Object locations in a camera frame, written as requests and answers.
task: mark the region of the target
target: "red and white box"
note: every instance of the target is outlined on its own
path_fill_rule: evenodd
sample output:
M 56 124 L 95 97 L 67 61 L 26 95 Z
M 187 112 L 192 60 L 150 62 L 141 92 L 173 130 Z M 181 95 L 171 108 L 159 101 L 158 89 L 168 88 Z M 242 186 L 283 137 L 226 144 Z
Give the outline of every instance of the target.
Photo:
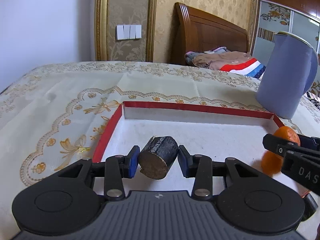
M 284 126 L 272 113 L 164 102 L 125 101 L 109 120 L 93 155 L 93 162 L 105 161 L 113 155 L 127 155 L 134 145 L 140 149 L 153 136 L 172 136 L 191 155 L 202 154 L 213 161 L 227 157 L 261 170 L 260 160 L 266 151 L 262 139 Z M 130 190 L 192 191 L 194 178 L 183 177 L 176 159 L 167 176 L 153 180 L 140 173 L 123 179 L 125 193 Z M 284 174 L 273 177 L 301 195 L 305 188 Z M 224 189 L 222 178 L 213 177 L 213 194 Z M 103 194 L 103 180 L 96 178 L 94 190 Z

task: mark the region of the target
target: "sugarcane piece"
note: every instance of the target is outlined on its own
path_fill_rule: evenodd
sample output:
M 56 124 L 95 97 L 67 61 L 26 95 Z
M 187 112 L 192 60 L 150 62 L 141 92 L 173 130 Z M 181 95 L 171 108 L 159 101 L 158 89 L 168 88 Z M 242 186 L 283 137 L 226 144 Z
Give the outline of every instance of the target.
M 140 172 L 151 179 L 163 179 L 178 156 L 178 144 L 171 136 L 153 136 L 138 156 Z

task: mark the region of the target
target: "orange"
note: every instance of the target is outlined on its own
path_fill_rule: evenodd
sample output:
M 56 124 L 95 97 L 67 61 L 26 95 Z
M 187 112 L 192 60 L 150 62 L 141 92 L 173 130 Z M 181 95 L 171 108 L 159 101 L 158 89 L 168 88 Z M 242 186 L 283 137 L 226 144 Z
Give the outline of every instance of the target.
M 290 127 L 282 126 L 276 130 L 273 135 L 295 142 L 298 144 L 298 146 L 300 146 L 299 136 Z M 273 174 L 277 174 L 281 171 L 282 163 L 283 157 L 273 152 L 266 151 L 261 159 L 261 168 L 264 174 L 272 177 Z

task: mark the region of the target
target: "brown cut end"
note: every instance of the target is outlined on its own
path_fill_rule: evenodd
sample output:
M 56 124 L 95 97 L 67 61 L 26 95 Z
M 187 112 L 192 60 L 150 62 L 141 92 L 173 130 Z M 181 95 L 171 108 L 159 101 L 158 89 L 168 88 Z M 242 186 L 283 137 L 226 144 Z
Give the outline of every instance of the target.
M 163 179 L 169 171 L 161 157 L 148 151 L 140 152 L 138 162 L 141 166 L 140 172 L 151 179 Z

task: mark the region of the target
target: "tablecloth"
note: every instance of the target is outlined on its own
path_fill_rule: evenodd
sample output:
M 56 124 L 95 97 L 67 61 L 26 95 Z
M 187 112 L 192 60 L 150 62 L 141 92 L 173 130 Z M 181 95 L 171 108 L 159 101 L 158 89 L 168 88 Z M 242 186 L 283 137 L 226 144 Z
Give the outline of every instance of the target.
M 148 62 L 80 62 L 32 70 L 0 95 L 0 239 L 19 231 L 11 213 L 15 195 L 91 157 L 122 101 L 266 111 L 255 99 L 259 82 L 234 73 Z M 282 121 L 298 133 L 320 137 L 320 111 L 306 98 L 291 120 Z M 319 214 L 299 225 L 307 239 L 316 236 Z

